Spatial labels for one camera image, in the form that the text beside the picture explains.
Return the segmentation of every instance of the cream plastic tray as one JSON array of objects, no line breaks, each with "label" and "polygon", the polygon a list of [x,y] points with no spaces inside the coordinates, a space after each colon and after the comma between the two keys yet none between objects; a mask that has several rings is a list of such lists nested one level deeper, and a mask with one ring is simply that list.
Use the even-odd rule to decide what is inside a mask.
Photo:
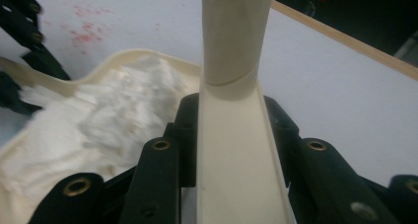
[{"label": "cream plastic tray", "polygon": [[[90,75],[77,81],[63,81],[45,74],[39,73],[29,67],[0,57],[0,65],[19,85],[31,86],[39,84],[64,97],[71,97],[81,84],[99,83],[110,69],[120,69],[128,62],[135,61],[141,56],[149,55],[155,51],[147,49],[128,49],[121,51],[104,61]],[[185,93],[192,94],[199,91],[200,67],[182,61],[180,59],[159,53],[160,57],[167,60],[177,70],[185,82]],[[26,139],[26,132],[22,130],[12,138],[0,150],[0,167],[2,161],[11,156]],[[16,193],[6,191],[0,184],[0,224],[27,223],[35,210],[34,205]]]}]

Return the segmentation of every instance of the metal screw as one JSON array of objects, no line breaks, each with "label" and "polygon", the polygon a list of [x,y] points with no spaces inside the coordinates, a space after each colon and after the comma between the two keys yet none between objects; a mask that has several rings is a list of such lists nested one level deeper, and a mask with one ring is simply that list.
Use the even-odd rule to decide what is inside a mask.
[{"label": "metal screw", "polygon": [[418,181],[408,181],[406,183],[406,186],[411,190],[412,192],[418,194]]},{"label": "metal screw", "polygon": [[92,185],[92,182],[85,178],[78,178],[76,180],[73,180],[67,186],[65,186],[64,191],[62,193],[66,196],[77,196],[85,191],[87,191],[90,186]]},{"label": "metal screw", "polygon": [[376,221],[379,219],[378,214],[376,211],[369,205],[363,202],[352,202],[351,210],[356,213],[357,216],[360,218],[367,220],[367,221]]},{"label": "metal screw", "polygon": [[31,3],[29,5],[29,7],[32,9],[32,11],[34,11],[35,13],[40,13],[40,6],[38,6],[37,4]]},{"label": "metal screw", "polygon": [[37,42],[42,42],[43,36],[39,33],[33,33],[32,38]]},{"label": "metal screw", "polygon": [[326,145],[318,142],[318,141],[313,141],[308,143],[308,146],[310,146],[312,149],[316,150],[316,151],[324,151],[326,150]]},{"label": "metal screw", "polygon": [[158,150],[158,151],[166,150],[166,149],[170,148],[170,146],[171,146],[171,143],[167,140],[157,141],[152,145],[153,149]]}]

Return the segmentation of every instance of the screw hole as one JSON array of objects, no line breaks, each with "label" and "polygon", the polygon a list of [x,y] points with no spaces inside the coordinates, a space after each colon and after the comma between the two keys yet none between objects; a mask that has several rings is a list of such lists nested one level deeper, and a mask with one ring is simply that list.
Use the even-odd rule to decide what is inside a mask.
[{"label": "screw hole", "polygon": [[149,203],[145,204],[141,208],[141,215],[142,217],[149,219],[154,217],[157,214],[158,211],[158,205],[156,203]]},{"label": "screw hole", "polygon": [[376,211],[363,202],[352,202],[351,210],[356,213],[357,216],[367,221],[376,221],[379,219]]},{"label": "screw hole", "polygon": [[92,182],[89,179],[84,177],[78,178],[67,184],[67,186],[65,186],[64,188],[63,193],[66,196],[76,196],[87,191],[91,185]]},{"label": "screw hole", "polygon": [[408,181],[406,183],[406,186],[409,188],[409,190],[418,194],[418,182],[417,181]]},{"label": "screw hole", "polygon": [[316,150],[316,151],[323,151],[326,150],[326,145],[320,142],[310,142],[308,144],[312,149]]},{"label": "screw hole", "polygon": [[171,143],[169,141],[157,141],[153,144],[153,149],[154,150],[166,150],[168,148],[170,148]]}]

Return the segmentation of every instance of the red stain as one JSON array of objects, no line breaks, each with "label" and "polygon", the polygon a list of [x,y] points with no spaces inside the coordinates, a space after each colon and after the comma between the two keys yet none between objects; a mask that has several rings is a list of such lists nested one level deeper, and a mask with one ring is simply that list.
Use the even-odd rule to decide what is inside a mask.
[{"label": "red stain", "polygon": [[89,32],[92,29],[93,25],[94,25],[93,23],[83,22],[83,29],[85,31]]},{"label": "red stain", "polygon": [[[94,16],[97,15],[104,15],[104,14],[112,14],[111,10],[106,8],[95,8],[94,6],[86,3],[74,4],[74,14],[78,16],[82,20],[91,20]],[[74,47],[83,47],[87,43],[90,42],[98,42],[102,41],[103,37],[106,36],[108,31],[111,31],[112,28],[101,24],[99,27],[95,23],[82,21],[81,29],[75,31],[71,30],[70,33],[72,35],[73,46]]]},{"label": "red stain", "polygon": [[79,18],[89,17],[91,15],[113,14],[111,10],[106,8],[94,8],[92,5],[74,5],[75,14]]}]

